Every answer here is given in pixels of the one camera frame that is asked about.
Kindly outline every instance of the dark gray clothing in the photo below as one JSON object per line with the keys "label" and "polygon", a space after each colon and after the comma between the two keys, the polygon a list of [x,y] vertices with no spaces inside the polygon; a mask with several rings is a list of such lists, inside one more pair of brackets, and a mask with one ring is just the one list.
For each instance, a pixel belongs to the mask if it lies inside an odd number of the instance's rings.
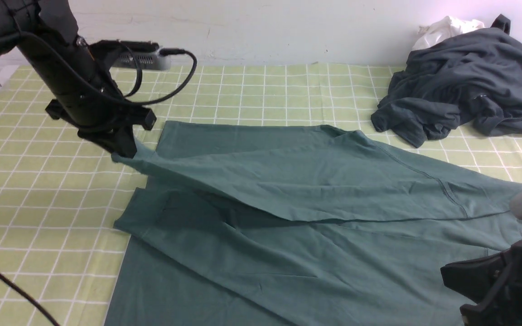
{"label": "dark gray clothing", "polygon": [[474,119],[485,136],[522,134],[522,44],[500,29],[478,29],[412,51],[371,116],[414,147]]}

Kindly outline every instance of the green checkered tablecloth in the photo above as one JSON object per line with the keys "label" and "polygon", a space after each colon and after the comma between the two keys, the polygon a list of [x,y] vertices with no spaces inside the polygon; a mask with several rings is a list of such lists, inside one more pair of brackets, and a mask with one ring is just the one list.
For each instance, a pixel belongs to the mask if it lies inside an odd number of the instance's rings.
{"label": "green checkered tablecloth", "polygon": [[[392,132],[375,132],[369,116],[397,67],[311,64],[201,67],[176,97],[154,105],[154,130],[136,129],[155,147],[166,120],[205,124],[360,129],[374,140],[486,175],[522,182],[522,136],[483,138],[470,127],[412,149]],[[155,99],[182,82],[188,67],[145,72],[135,100]],[[124,91],[135,73],[114,70]],[[128,236],[112,223],[145,177],[112,163],[76,130],[45,114],[52,99],[29,67],[0,91],[0,270],[67,326],[100,326]],[[0,282],[0,326],[48,325]]]}

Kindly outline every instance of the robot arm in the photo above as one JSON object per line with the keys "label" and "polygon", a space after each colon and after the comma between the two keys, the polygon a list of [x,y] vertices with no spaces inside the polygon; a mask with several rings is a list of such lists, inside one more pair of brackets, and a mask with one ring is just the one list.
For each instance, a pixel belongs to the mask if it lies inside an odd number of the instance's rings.
{"label": "robot arm", "polygon": [[[143,103],[125,99],[109,68],[130,49],[118,41],[88,45],[78,35],[68,0],[0,0],[0,55],[16,46],[56,97],[48,114],[74,125],[80,138],[123,157],[136,154],[132,126],[151,130],[156,122],[143,105],[175,94]],[[190,52],[169,49],[162,54],[189,54],[194,72],[196,58]]]}

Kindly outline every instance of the black mount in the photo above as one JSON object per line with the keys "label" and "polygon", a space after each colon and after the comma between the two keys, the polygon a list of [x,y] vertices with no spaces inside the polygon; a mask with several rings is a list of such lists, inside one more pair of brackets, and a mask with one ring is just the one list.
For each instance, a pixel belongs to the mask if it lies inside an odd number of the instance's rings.
{"label": "black mount", "polygon": [[93,127],[80,126],[74,122],[58,100],[52,100],[45,111],[52,119],[62,119],[78,128],[78,137],[93,142],[110,153],[116,152],[122,157],[130,158],[136,154],[132,126],[141,125],[145,130],[152,130],[156,123],[153,111],[141,106],[121,111],[110,122]]}
{"label": "black mount", "polygon": [[486,258],[440,269],[444,285],[477,305],[462,305],[466,326],[522,326],[522,240]]}

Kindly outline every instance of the folded fabric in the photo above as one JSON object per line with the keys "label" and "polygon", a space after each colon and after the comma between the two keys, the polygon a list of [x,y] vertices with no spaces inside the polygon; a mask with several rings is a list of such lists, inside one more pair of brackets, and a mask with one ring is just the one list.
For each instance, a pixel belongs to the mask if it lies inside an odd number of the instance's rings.
{"label": "folded fabric", "polygon": [[485,136],[522,134],[522,44],[478,29],[412,51],[371,120],[414,147],[474,119]]}
{"label": "folded fabric", "polygon": [[458,325],[440,268],[522,239],[504,182],[331,126],[167,122],[106,325]]}

